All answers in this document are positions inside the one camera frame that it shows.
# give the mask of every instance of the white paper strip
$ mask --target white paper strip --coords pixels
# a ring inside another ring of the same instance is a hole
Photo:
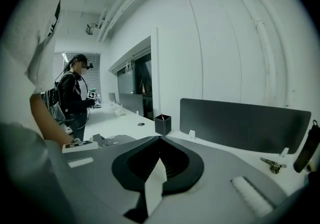
[[[94,161],[93,158],[84,158],[84,159],[68,162],[68,164],[71,168],[73,168],[73,167],[78,167],[78,166],[83,166],[83,165],[89,164],[93,161]]]
[[[145,201],[148,216],[157,208],[162,200],[163,183],[167,181],[166,168],[161,161],[158,160],[154,170],[145,182]]]
[[[262,218],[274,210],[272,205],[244,177],[236,177],[231,180],[231,183],[258,218]]]

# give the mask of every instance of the woman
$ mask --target woman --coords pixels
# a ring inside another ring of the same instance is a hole
[[[81,90],[78,81],[87,71],[88,60],[85,55],[78,54],[64,68],[64,75],[60,81],[63,109],[70,120],[69,125],[75,138],[84,140],[85,125],[87,122],[87,108],[95,104],[94,100],[81,99]]]

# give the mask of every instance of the white paper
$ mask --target white paper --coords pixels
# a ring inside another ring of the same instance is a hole
[[[157,208],[158,204],[162,200],[163,183],[167,181],[166,168],[161,161],[158,160],[154,170],[150,174],[149,178],[145,182],[145,201],[148,216]]]

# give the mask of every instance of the jeans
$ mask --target jeans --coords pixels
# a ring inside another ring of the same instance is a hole
[[[81,141],[84,140],[85,127],[87,122],[87,114],[86,113],[75,113],[70,114],[69,126],[73,131],[73,135],[75,138],[79,138]]]

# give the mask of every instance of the metal clip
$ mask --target metal clip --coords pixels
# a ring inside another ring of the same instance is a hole
[[[267,164],[270,165],[270,171],[271,171],[273,174],[278,174],[280,168],[286,168],[286,167],[287,167],[287,165],[285,165],[285,164],[280,164],[280,163],[277,163],[277,162],[275,162],[275,161],[271,161],[271,160],[269,160],[269,159],[260,158],[260,160],[262,160],[262,161],[264,161],[265,163],[267,163]]]

